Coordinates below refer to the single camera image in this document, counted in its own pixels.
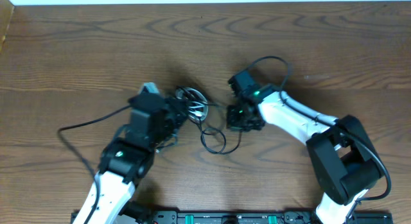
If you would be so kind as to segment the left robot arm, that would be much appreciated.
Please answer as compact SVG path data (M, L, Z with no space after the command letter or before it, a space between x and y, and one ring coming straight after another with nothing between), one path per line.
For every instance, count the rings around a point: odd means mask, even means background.
M98 172L85 203L73 223L114 223L130 216L147 223L150 211L131 199L154 162L155 150L175 137L188 119L188 102L142 92L128 101L130 121L116 132L103 149Z

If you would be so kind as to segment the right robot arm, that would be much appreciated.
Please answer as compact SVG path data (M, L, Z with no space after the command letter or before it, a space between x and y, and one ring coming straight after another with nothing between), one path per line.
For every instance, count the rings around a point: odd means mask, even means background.
M361 122L316 112L280 87L256 83L242 71L228 81L236 104L227 109L227 126L248 132L274 125L302 142L323 190L316 223L384 223L383 214L357 214L365 194L387 174Z

